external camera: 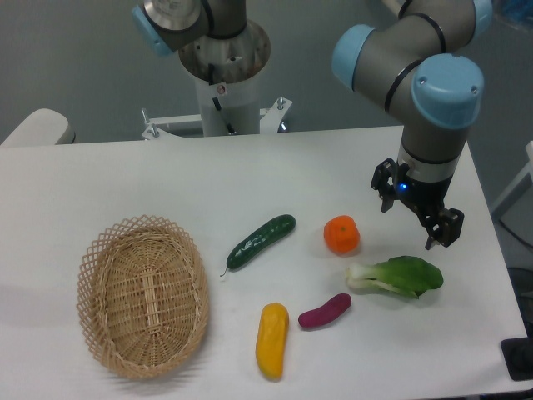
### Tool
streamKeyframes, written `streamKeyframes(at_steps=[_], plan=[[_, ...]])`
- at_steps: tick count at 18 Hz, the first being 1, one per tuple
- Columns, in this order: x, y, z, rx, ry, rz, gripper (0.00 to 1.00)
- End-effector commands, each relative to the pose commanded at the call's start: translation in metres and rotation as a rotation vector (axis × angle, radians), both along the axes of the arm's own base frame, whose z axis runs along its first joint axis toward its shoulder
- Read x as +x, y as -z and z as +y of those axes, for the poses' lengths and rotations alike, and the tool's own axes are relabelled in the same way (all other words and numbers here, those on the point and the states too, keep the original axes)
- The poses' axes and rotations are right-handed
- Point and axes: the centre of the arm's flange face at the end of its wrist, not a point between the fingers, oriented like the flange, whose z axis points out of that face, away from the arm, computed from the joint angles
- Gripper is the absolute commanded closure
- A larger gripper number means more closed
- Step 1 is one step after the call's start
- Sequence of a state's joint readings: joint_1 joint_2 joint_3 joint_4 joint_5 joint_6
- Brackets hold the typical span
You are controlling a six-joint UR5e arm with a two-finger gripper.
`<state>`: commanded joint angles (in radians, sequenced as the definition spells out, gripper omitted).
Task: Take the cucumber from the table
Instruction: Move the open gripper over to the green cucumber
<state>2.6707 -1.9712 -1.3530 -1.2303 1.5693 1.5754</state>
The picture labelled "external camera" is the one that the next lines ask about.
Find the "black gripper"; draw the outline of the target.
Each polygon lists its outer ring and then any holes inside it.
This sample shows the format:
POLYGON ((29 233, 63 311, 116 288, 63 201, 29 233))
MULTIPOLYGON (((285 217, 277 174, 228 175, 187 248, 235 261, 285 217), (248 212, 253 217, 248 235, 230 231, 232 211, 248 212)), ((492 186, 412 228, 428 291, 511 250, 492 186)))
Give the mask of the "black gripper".
POLYGON ((421 221, 428 238, 425 249, 435 245, 448 248, 461 235, 464 213, 455 208, 444 207, 444 197, 451 177, 438 182, 422 182, 408 175, 410 167, 402 164, 397 168, 392 158, 387 158, 375 168, 371 188, 378 192, 381 212, 390 210, 400 200, 421 221))

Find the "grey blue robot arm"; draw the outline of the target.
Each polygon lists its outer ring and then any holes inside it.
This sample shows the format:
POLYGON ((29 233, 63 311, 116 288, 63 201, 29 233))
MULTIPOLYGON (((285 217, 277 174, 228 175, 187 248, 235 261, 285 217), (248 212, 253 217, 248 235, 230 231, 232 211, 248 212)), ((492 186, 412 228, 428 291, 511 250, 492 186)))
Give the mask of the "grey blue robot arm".
MULTIPOLYGON (((277 130, 262 117, 256 78, 271 44, 243 1, 141 1, 132 18, 153 51, 177 54, 194 78, 206 136, 277 130)), ((371 187, 383 211, 401 202, 427 231, 427 245, 451 245, 464 215, 444 198, 476 120, 484 78, 457 51, 491 23, 489 1, 405 1, 385 31, 359 24, 333 50, 337 80, 403 126, 396 159, 376 167, 371 187)))

